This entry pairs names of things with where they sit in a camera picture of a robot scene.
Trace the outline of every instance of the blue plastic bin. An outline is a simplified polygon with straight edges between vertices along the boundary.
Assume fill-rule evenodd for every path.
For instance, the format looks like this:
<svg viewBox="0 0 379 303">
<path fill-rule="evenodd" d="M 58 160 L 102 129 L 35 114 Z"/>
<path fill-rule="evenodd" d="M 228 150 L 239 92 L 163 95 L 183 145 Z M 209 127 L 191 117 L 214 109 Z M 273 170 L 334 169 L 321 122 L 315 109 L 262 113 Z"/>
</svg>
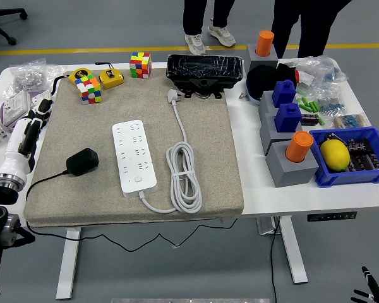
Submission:
<svg viewBox="0 0 379 303">
<path fill-rule="evenodd" d="M 379 183 L 379 169 L 364 170 L 359 172 L 329 172 L 324 162 L 322 153 L 318 147 L 318 144 L 324 141 L 325 136 L 328 133 L 334 133 L 344 141 L 348 141 L 350 139 L 368 139 L 375 155 L 379 159 L 379 131 L 377 128 L 367 127 L 310 131 L 310 134 L 315 139 L 315 142 L 311 147 L 311 151 L 313 152 L 319 165 L 319 168 L 315 174 L 318 187 L 330 187 L 337 184 L 364 182 Z"/>
</svg>

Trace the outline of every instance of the table leg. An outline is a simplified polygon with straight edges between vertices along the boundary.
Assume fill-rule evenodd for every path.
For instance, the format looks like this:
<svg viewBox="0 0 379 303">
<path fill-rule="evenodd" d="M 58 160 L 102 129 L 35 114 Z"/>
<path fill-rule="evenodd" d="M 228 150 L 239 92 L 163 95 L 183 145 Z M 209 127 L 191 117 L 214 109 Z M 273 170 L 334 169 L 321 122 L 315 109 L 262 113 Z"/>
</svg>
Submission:
<svg viewBox="0 0 379 303">
<path fill-rule="evenodd" d="M 286 256 L 288 258 L 289 268 L 291 269 L 293 283 L 308 283 L 308 277 L 302 260 L 301 251 L 299 250 L 298 240 L 293 229 L 291 220 L 292 216 L 281 216 L 280 234 L 284 240 Z M 260 235 L 272 235 L 275 230 L 273 217 L 257 218 L 258 233 Z"/>
<path fill-rule="evenodd" d="M 68 228 L 67 238 L 79 239 L 81 228 Z M 73 279 L 75 277 L 76 260 L 79 241 L 66 240 L 57 284 L 56 300 L 70 300 L 73 291 Z"/>
</svg>

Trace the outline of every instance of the felt mat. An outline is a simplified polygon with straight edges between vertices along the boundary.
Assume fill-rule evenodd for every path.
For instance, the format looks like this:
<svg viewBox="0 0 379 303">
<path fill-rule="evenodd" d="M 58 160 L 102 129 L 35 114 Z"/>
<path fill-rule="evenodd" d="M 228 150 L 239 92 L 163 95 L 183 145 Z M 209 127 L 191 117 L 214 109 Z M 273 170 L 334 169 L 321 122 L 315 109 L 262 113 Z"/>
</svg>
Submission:
<svg viewBox="0 0 379 303">
<path fill-rule="evenodd" d="M 171 171 L 165 153 L 182 141 L 183 135 L 167 102 L 167 92 L 175 86 L 167 79 L 165 69 L 153 69 L 150 79 L 131 78 L 127 70 L 122 74 L 122 85 L 103 89 L 103 102 L 88 105 L 81 104 L 74 84 L 61 80 L 32 182 L 64 171 L 66 159 L 86 147 L 97 152 L 99 166 L 79 177 L 61 175 L 34 186 L 24 211 L 30 225 L 67 227 L 240 215 L 243 193 L 224 94 L 220 100 L 213 95 L 206 99 L 193 95 L 177 102 L 188 143 L 195 153 L 203 196 L 201 210 L 195 214 L 159 214 L 149 210 L 139 197 L 123 196 L 112 125 L 143 121 L 158 184 L 158 190 L 146 198 L 152 206 L 165 210 L 173 207 Z"/>
</svg>

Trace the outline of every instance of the white sneaker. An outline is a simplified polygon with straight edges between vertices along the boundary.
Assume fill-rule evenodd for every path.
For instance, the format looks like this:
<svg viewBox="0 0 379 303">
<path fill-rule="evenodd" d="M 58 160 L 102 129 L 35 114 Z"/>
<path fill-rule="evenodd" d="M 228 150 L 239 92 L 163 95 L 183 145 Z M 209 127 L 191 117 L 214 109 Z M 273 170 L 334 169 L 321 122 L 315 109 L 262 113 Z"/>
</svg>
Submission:
<svg viewBox="0 0 379 303">
<path fill-rule="evenodd" d="M 189 51 L 192 52 L 194 55 L 205 54 L 205 46 L 202 42 L 202 35 L 185 35 L 185 42 L 187 42 L 189 46 Z"/>
<path fill-rule="evenodd" d="M 230 47 L 236 44 L 234 37 L 229 33 L 226 27 L 214 27 L 210 25 L 208 32 L 219 40 L 220 44 Z"/>
</svg>

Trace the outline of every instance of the floor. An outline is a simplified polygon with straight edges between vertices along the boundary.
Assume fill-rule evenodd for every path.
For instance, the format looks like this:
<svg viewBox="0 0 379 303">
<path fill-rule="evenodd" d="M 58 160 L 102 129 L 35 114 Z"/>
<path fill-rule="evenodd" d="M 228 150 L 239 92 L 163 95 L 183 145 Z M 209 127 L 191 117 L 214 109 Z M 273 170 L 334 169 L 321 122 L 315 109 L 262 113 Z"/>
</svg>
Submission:
<svg viewBox="0 0 379 303">
<path fill-rule="evenodd" d="M 212 16 L 210 1 L 205 26 Z M 354 0 L 335 21 L 325 54 L 335 59 L 379 129 L 379 0 Z M 219 47 L 207 31 L 208 54 L 245 56 L 245 45 L 269 29 L 273 1 L 237 0 L 229 17 L 233 49 Z M 183 1 L 134 0 L 0 0 L 0 8 L 23 6 L 28 19 L 0 17 L 0 26 L 16 37 L 9 46 L 0 36 L 3 69 L 45 58 L 48 64 L 96 61 L 127 62 L 131 52 L 150 50 L 153 61 L 172 53 L 188 54 L 182 29 Z M 295 57 L 299 25 L 285 57 Z M 277 302 L 347 302 L 355 288 L 369 292 L 361 267 L 379 284 L 379 210 L 359 211 L 355 220 L 307 222 L 293 216 L 309 283 L 293 285 L 280 237 L 274 245 Z M 232 220 L 206 222 L 230 226 Z M 158 233 L 181 242 L 196 222 L 110 225 L 83 229 L 83 235 L 104 233 L 135 248 Z M 63 229 L 50 232 L 65 234 Z M 105 239 L 80 244 L 72 301 L 110 303 L 112 298 L 269 298 L 271 236 L 259 236 L 255 219 L 240 219 L 230 230 L 199 229 L 180 248 L 157 239 L 128 253 Z M 28 246 L 8 249 L 0 271 L 0 302 L 54 302 L 64 242 L 37 237 Z"/>
</svg>

